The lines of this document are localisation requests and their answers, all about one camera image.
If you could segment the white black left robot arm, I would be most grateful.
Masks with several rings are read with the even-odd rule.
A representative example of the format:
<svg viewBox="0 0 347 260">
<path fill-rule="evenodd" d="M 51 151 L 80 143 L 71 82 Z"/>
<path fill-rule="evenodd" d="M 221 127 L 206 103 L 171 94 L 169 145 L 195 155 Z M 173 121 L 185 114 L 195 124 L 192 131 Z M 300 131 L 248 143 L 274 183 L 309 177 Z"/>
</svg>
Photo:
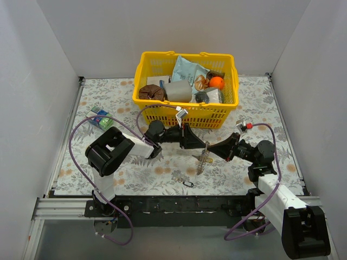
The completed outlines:
<svg viewBox="0 0 347 260">
<path fill-rule="evenodd" d="M 88 146 L 85 156 L 93 170 L 96 186 L 92 196 L 95 207 L 102 216 L 108 217 L 115 212 L 113 177 L 126 157 L 136 155 L 153 159 L 162 151 L 162 143 L 178 143 L 180 148 L 186 150 L 207 147 L 207 144 L 193 133 L 189 124 L 165 128 L 159 120 L 149 124 L 144 140 L 133 138 L 116 127 L 111 127 Z"/>
</svg>

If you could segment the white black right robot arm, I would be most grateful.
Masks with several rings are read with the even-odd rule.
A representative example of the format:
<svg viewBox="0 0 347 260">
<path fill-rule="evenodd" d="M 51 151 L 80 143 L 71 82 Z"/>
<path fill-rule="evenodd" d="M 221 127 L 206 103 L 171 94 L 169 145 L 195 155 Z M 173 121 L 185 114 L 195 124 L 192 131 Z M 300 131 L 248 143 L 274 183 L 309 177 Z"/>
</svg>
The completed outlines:
<svg viewBox="0 0 347 260">
<path fill-rule="evenodd" d="M 249 180 L 255 188 L 248 191 L 246 211 L 251 215 L 262 213 L 281 235 L 283 248 L 290 259 L 328 256 L 331 246 L 324 211 L 295 196 L 281 184 L 275 160 L 275 145 L 263 140 L 255 147 L 246 143 L 238 133 L 209 146 L 208 151 L 225 161 L 234 157 L 251 163 Z"/>
</svg>

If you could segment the large silver keyring with chain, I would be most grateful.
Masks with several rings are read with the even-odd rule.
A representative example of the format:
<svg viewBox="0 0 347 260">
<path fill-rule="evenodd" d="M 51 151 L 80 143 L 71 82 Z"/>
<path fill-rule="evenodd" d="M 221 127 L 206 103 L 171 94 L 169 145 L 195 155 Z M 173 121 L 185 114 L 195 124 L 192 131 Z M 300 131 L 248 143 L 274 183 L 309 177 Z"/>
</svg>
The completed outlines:
<svg viewBox="0 0 347 260">
<path fill-rule="evenodd" d="M 198 166 L 197 166 L 197 175 L 200 175 L 203 173 L 206 163 L 212 163 L 213 159 L 209 156 L 208 148 L 210 146 L 210 143 L 207 141 L 205 143 L 205 148 L 202 150 L 200 155 L 192 155 L 195 159 L 198 160 Z"/>
</svg>

